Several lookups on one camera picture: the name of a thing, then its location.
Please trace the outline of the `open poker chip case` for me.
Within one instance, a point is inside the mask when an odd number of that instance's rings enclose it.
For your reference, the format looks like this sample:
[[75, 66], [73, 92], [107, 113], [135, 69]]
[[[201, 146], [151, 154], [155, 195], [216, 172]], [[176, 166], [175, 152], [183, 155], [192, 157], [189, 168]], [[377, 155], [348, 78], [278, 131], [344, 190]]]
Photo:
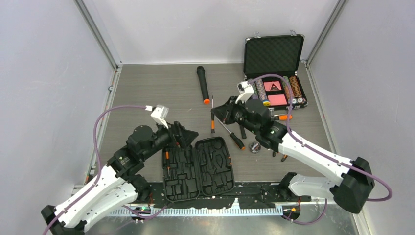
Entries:
[[252, 99], [270, 110], [305, 108], [308, 99], [298, 77], [304, 42], [302, 34], [246, 38], [243, 73], [254, 80]]

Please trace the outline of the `orange handled pliers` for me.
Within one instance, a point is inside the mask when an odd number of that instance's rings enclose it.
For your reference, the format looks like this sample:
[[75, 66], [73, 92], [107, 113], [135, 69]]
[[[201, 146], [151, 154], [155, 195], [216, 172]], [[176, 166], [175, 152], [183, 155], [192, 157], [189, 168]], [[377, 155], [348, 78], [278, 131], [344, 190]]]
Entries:
[[281, 154], [281, 153], [279, 153], [279, 152], [277, 152], [277, 151], [273, 151], [272, 152], [272, 157], [281, 157], [280, 158], [280, 161], [281, 162], [284, 162], [287, 158], [288, 158], [288, 156], [287, 155], [285, 155], [285, 154]]

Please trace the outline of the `black microphone orange end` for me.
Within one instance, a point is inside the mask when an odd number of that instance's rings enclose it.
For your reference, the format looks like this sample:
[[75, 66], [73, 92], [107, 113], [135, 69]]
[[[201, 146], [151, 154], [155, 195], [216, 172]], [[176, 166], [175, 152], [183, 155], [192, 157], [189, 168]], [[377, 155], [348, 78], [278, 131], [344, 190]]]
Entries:
[[210, 104], [210, 98], [208, 94], [208, 87], [207, 87], [207, 81], [206, 81], [206, 71], [203, 66], [198, 66], [196, 69], [196, 73], [199, 79], [203, 103], [204, 104]]

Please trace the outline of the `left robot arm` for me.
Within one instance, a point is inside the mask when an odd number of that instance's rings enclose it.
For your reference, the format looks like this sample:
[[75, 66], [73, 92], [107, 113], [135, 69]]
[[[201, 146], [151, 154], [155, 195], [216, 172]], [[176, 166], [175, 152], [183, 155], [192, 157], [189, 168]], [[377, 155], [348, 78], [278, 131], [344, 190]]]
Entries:
[[47, 223], [44, 234], [83, 235], [113, 210], [149, 199], [151, 187], [138, 174], [144, 162], [166, 147], [189, 147], [198, 137], [178, 121], [167, 126], [147, 125], [134, 129], [125, 146], [116, 151], [96, 176], [76, 194], [57, 206], [45, 206], [41, 214]]

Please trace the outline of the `black tool kit case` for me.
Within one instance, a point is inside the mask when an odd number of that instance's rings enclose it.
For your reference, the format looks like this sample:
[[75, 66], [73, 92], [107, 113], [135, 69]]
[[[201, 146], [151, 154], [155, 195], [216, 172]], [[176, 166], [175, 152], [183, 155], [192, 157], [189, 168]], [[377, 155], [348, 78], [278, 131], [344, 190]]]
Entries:
[[[170, 155], [170, 178], [166, 151]], [[161, 158], [163, 182], [169, 186], [195, 184], [203, 194], [226, 192], [235, 186], [231, 157], [222, 137], [202, 139], [186, 149], [166, 147]]]

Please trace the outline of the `orange handled screwdriver by case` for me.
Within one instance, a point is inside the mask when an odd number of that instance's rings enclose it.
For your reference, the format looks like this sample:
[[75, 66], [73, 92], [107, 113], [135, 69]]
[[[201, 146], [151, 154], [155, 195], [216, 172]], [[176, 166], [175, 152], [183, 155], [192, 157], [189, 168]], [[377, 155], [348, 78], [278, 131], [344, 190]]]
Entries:
[[272, 116], [272, 119], [286, 121], [286, 120], [291, 120], [292, 119], [292, 115], [288, 115], [288, 114], [278, 114], [278, 115], [273, 115]]

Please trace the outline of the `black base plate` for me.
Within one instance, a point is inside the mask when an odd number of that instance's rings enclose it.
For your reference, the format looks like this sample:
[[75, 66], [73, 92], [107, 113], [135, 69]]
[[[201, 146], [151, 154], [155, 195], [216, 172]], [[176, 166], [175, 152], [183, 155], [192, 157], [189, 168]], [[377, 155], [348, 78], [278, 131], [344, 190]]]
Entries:
[[242, 209], [270, 209], [274, 203], [297, 205], [310, 201], [310, 196], [289, 196], [278, 183], [271, 182], [236, 182], [231, 190], [215, 194], [203, 194], [195, 184], [169, 186], [151, 182], [147, 197], [134, 203], [155, 205], [158, 209], [165, 205], [169, 209], [229, 209], [236, 203]]

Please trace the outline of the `thin orange black screwdriver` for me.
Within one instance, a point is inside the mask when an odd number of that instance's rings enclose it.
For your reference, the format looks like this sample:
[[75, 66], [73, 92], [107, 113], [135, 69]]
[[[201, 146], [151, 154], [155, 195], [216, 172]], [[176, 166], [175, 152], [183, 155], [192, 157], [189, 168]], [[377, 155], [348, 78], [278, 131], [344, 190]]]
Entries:
[[[214, 96], [211, 97], [211, 108], [214, 108]], [[211, 133], [215, 133], [215, 115], [211, 113]]]

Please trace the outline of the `small orange black screwdriver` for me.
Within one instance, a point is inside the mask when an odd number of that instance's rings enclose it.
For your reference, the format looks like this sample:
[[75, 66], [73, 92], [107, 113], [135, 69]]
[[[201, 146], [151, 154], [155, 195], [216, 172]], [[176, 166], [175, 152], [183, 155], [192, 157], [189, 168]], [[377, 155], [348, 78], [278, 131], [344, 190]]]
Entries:
[[168, 177], [170, 178], [171, 177], [171, 175], [170, 175], [170, 173], [171, 173], [171, 171], [170, 171], [170, 155], [169, 155], [168, 151], [165, 152], [165, 158], [166, 158], [167, 174], [168, 174]]

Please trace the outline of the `small round bit holder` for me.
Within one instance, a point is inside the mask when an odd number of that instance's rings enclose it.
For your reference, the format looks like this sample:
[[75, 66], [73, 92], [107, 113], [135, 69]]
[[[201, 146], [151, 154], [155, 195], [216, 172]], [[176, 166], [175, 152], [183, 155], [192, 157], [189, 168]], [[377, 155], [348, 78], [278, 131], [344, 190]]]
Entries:
[[257, 142], [257, 141], [253, 141], [253, 142], [251, 142], [251, 143], [249, 144], [249, 150], [250, 150], [250, 152], [251, 152], [251, 153], [254, 153], [254, 154], [259, 153], [259, 152], [260, 152], [260, 150], [261, 150], [261, 145], [260, 145], [260, 143], [259, 143], [259, 142]]

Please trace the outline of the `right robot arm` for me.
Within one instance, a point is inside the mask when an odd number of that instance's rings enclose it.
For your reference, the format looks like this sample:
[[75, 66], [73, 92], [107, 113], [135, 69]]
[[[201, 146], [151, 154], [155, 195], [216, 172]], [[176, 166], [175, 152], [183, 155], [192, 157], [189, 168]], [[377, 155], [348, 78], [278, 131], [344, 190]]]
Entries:
[[322, 177], [305, 177], [288, 173], [279, 188], [282, 199], [292, 201], [297, 196], [314, 196], [334, 200], [351, 213], [360, 213], [375, 183], [369, 162], [338, 156], [302, 138], [295, 131], [274, 120], [260, 100], [241, 103], [231, 96], [212, 114], [224, 124], [238, 123], [255, 135], [263, 147], [293, 157], [321, 173]]

